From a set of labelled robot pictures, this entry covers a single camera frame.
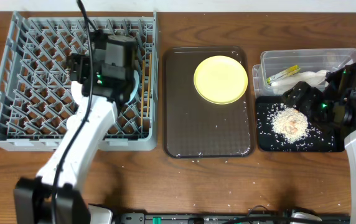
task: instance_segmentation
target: dark plastic tray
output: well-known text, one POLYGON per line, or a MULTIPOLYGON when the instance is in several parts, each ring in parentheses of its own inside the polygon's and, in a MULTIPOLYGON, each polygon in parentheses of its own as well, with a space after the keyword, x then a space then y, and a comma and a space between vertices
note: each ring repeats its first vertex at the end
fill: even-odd
POLYGON ((267 116, 272 105, 276 103, 283 103, 281 96, 260 96, 256 100, 257 141, 260 149, 268 152, 342 152, 344 150, 337 143, 339 138, 336 138, 333 133, 318 134, 316 131, 310 131, 311 136, 306 139, 282 146, 281 143, 286 140, 282 134, 275 136, 271 120, 267 116))
POLYGON ((195 89, 195 69, 216 55, 246 65, 239 47, 173 48, 163 57, 163 148, 173 158, 244 157, 255 148, 249 85, 239 100, 228 105, 210 103, 195 89))

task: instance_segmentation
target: wood grain surface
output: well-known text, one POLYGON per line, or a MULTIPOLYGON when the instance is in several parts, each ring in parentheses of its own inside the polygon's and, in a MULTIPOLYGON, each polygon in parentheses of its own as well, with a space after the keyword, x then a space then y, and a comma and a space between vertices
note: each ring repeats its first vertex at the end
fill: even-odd
MULTIPOLYGON (((78 13, 23 13, 79 16, 78 13)), ((90 16, 152 16, 151 13, 90 13, 90 16)), ((0 62, 11 20, 0 12, 0 62)), ((356 48, 356 14, 160 13, 161 55, 170 47, 240 46, 247 67, 265 50, 356 48)), ((249 90, 253 91, 252 82, 249 90)), ((293 206, 317 213, 350 213, 350 172, 342 153, 268 153, 247 158, 178 160, 158 145, 149 152, 97 152, 84 198, 124 211, 149 213, 246 213, 255 205, 293 206)), ((12 190, 20 176, 34 177, 49 152, 0 149, 0 223, 15 223, 12 190)))

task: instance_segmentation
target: black cable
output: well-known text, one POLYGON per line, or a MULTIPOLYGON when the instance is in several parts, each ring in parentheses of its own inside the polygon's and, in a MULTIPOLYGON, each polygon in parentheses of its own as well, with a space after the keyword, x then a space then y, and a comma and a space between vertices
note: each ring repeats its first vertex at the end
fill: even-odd
POLYGON ((245 218, 237 218, 235 220, 230 220, 224 222, 222 224, 236 224, 243 222, 255 222, 255 221, 272 221, 272 222, 296 222, 296 223, 304 223, 304 224, 333 224, 339 222, 323 222, 323 221, 315 221, 308 220, 305 218, 292 218, 292 217, 245 217, 245 218))
POLYGON ((90 95, 88 96, 88 104, 87 104, 87 110, 85 112, 85 115, 82 119, 82 122, 80 126, 77 128, 77 131, 74 133, 72 139, 68 143, 66 150, 63 152, 59 164, 57 165, 56 171, 55 171, 55 177, 54 177, 54 184, 52 185, 52 191, 51 191, 51 216, 52 216, 52 223, 57 224, 57 211, 56 211, 56 194, 57 194, 57 189, 58 189, 58 182, 59 182, 59 176, 60 172, 62 171, 63 163, 65 162, 66 156, 72 147, 75 139, 77 138, 78 134, 80 134, 81 129, 84 127, 84 124, 88 121, 88 116, 90 115, 91 111, 91 104, 92 104, 92 91, 93 91, 93 64, 92 64, 92 47, 91 47, 91 39, 90 39, 90 26, 88 25, 89 19, 87 18, 87 14, 85 12, 83 3, 81 0, 77 0, 77 4, 82 11, 83 17, 84 17, 84 23, 85 23, 85 29, 87 33, 87 39, 88 39, 88 53, 90 57, 90 95))
MULTIPOLYGON (((350 67, 356 66, 356 62, 350 64, 349 66, 350 66, 350 67)), ((335 72, 332 72, 331 75, 334 76, 335 74, 342 73, 342 72, 344 72, 345 69, 346 69, 346 66, 344 66, 343 68, 341 68, 341 69, 339 69, 339 70, 337 70, 337 71, 335 71, 335 72)))
POLYGON ((247 217, 250 217, 250 214, 253 212, 254 209, 256 208, 265 208, 265 210, 269 211, 265 206, 262 205, 256 205, 250 211, 247 213, 247 217))
POLYGON ((81 13, 83 14, 84 24, 86 24, 86 26, 88 27, 87 23, 89 23, 92 26, 92 29, 97 30, 97 28, 93 25, 92 21, 88 18, 87 11, 85 10, 84 5, 81 2, 81 0, 77 0, 77 5, 80 8, 81 13))

